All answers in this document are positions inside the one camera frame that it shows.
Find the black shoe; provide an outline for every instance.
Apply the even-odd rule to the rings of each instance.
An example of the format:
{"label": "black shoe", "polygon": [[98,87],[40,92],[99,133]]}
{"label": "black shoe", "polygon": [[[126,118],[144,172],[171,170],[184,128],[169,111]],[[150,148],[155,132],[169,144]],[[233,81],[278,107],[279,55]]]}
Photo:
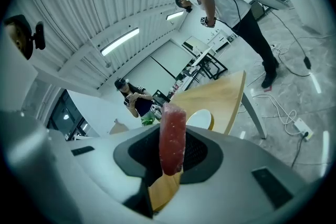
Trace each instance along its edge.
{"label": "black shoe", "polygon": [[274,57],[274,62],[275,62],[275,68],[279,67],[279,62],[277,60],[277,58]]}
{"label": "black shoe", "polygon": [[275,80],[275,78],[277,77],[277,73],[274,72],[274,73],[266,73],[266,76],[265,76],[265,79],[264,81],[262,82],[261,86],[263,88],[268,88],[272,85],[273,81]]}

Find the ceiling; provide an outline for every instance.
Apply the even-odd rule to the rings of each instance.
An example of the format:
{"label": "ceiling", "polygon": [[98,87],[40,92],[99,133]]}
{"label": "ceiling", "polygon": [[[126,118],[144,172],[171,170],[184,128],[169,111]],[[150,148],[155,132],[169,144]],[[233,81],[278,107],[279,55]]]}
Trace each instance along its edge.
{"label": "ceiling", "polygon": [[[13,0],[8,16],[24,14],[31,26],[44,22],[46,49],[34,50],[34,66],[96,90],[178,28],[184,16],[165,20],[176,10],[174,0]],[[136,27],[138,35],[102,56],[102,48]]]}

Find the person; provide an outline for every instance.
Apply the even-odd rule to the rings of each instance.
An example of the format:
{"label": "person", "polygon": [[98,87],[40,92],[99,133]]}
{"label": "person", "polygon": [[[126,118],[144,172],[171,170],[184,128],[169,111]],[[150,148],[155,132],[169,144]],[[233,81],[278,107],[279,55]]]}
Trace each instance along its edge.
{"label": "person", "polygon": [[192,5],[205,10],[208,27],[215,26],[216,17],[241,36],[263,59],[266,76],[261,86],[268,88],[272,85],[277,76],[276,68],[279,63],[263,37],[248,3],[243,0],[175,0],[175,2],[187,12],[192,10]]}
{"label": "person", "polygon": [[36,49],[43,50],[46,45],[44,41],[44,32],[42,22],[37,24],[37,31],[32,36],[32,29],[22,14],[15,15],[4,20],[5,29],[19,51],[27,60],[33,54],[33,40],[35,39]]}
{"label": "person", "polygon": [[153,111],[159,108],[153,103],[153,97],[144,87],[135,87],[123,78],[118,78],[114,85],[124,96],[124,105],[134,117],[140,116],[143,126],[154,122],[156,117]]}

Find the white t-shirt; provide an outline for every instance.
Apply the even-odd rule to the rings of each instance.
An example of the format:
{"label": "white t-shirt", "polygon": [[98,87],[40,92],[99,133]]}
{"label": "white t-shirt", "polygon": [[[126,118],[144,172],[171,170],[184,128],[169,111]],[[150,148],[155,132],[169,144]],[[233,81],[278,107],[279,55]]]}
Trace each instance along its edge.
{"label": "white t-shirt", "polygon": [[[198,3],[197,0],[188,0],[193,3],[194,6],[198,6],[201,9],[204,7]],[[235,0],[242,19],[250,10],[251,6],[244,0]],[[215,0],[215,17],[225,22],[229,27],[234,27],[239,23],[239,15],[235,2],[233,0]]]}

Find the ceiling light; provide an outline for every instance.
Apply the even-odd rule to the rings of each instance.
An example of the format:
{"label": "ceiling light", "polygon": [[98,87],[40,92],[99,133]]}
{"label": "ceiling light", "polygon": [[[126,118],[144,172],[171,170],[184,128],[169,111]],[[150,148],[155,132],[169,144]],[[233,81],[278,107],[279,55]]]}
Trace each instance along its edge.
{"label": "ceiling light", "polygon": [[118,38],[117,40],[115,40],[111,44],[107,45],[105,48],[103,48],[101,50],[101,54],[103,54],[103,56],[106,56],[113,49],[117,48],[120,44],[124,43],[126,40],[130,39],[131,37],[134,37],[138,33],[139,33],[138,28],[126,33],[125,35],[121,36],[120,38]]}
{"label": "ceiling light", "polygon": [[170,20],[170,19],[175,18],[175,17],[177,17],[177,16],[181,16],[183,13],[184,13],[184,11],[181,11],[181,12],[177,12],[177,13],[168,15],[168,16],[166,17],[166,20]]}

